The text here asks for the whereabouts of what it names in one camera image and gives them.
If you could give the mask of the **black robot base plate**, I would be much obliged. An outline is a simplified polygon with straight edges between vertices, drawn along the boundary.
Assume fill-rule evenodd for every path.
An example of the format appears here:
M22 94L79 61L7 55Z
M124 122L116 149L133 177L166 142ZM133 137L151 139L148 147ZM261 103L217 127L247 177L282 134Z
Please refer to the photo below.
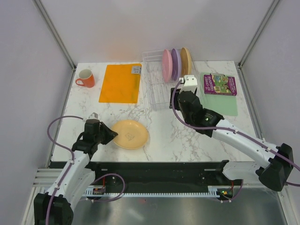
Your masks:
M222 162L90 162L87 168L96 178L108 174L96 184L105 184L108 194L124 191L126 194L204 193L209 186L231 186L241 180L230 181L221 172Z

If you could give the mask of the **light yellow plate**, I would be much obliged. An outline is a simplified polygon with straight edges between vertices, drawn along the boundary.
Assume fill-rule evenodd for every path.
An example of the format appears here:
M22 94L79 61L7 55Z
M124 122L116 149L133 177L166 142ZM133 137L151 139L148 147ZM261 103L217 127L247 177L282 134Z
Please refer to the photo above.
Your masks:
M135 120L120 120L115 123L111 130L118 135L114 143L126 150L136 150L143 147L149 138L147 128Z

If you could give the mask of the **pink plate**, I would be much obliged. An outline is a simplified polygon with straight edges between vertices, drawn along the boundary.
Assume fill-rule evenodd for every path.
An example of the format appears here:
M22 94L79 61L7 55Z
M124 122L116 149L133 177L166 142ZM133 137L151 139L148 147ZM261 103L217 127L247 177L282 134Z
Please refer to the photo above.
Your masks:
M170 81L173 72L173 61L169 50L164 49L162 55L162 75L164 81L167 83Z

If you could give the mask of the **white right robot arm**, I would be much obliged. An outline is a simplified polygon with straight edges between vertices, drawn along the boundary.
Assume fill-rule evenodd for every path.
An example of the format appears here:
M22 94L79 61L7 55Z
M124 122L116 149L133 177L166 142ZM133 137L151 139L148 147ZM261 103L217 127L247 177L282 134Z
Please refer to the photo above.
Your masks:
M258 180L265 187L280 192L296 167L293 149L282 143L275 145L236 128L221 114L203 108L200 99L191 91L170 89L170 108L184 126L225 142L249 156L253 162L223 160L215 172L215 180L226 184L230 180Z

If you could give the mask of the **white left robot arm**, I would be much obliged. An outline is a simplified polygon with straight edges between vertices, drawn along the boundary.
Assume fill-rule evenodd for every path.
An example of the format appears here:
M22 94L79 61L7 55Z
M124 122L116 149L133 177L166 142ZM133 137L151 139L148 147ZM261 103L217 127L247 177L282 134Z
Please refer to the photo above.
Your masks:
M39 193L34 199L34 223L36 225L70 225L74 210L83 193L91 184L99 184L103 173L88 169L98 145L106 145L118 133L98 119L87 119L81 132L71 148L66 147L71 158L66 162L56 181L48 190Z

